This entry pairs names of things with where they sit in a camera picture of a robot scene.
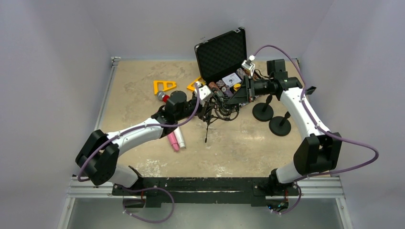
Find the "black tripod shock-mount stand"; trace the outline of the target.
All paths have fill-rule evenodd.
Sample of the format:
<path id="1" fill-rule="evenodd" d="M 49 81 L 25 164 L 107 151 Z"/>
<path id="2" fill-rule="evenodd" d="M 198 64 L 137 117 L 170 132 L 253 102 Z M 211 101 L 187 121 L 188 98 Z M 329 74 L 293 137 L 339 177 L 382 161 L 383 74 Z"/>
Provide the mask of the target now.
<path id="1" fill-rule="evenodd" d="M 203 107 L 197 116 L 207 124 L 204 142 L 208 141 L 210 124 L 217 120 L 233 121 L 239 116 L 239 113 L 239 105 L 227 105 L 224 97 L 220 97 L 213 105 Z"/>

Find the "red glitter microphone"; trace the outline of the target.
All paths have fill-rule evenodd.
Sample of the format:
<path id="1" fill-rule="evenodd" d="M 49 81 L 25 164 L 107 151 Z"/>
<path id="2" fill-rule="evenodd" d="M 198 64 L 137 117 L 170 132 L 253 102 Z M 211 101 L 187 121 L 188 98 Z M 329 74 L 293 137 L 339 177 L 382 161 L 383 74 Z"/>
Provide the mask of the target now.
<path id="1" fill-rule="evenodd" d="M 166 103 L 170 98 L 164 91 L 158 91 L 156 96 L 158 100 L 163 101 L 164 103 Z"/>

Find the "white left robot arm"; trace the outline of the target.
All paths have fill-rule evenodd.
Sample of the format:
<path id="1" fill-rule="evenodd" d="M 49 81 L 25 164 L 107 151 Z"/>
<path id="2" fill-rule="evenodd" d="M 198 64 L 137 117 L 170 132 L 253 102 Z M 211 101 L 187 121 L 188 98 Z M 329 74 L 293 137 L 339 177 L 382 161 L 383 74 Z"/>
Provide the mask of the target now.
<path id="1" fill-rule="evenodd" d="M 119 166 L 118 158 L 143 143 L 168 136 L 194 116 L 203 120 L 212 97 L 213 92 L 207 87 L 196 89 L 191 100 L 183 91 L 175 91 L 140 124 L 110 133 L 93 131 L 75 159 L 80 167 L 78 180 L 90 180 L 96 186 L 111 182 L 133 187 L 139 182 L 140 173 L 131 166 Z"/>

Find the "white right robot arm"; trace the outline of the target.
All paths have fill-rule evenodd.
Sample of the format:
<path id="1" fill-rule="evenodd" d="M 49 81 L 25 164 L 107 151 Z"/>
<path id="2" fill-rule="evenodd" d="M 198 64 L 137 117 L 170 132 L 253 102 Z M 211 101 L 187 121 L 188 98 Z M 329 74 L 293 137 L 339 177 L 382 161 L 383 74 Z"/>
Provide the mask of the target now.
<path id="1" fill-rule="evenodd" d="M 269 123 L 270 130 L 278 136 L 288 134 L 290 125 L 287 120 L 291 117 L 302 138 L 292 162 L 274 169 L 268 181 L 257 185 L 257 188 L 276 195 L 293 186 L 294 181 L 300 177 L 335 169 L 342 145 L 342 141 L 337 139 L 340 134 L 332 134 L 313 114 L 306 98 L 307 91 L 298 78 L 288 76 L 285 61 L 279 59 L 267 62 L 268 79 L 254 80 L 255 65 L 251 60 L 243 61 L 242 69 L 247 76 L 227 104 L 251 102 L 255 95 L 275 96 L 288 112 L 284 117 L 273 117 Z"/>

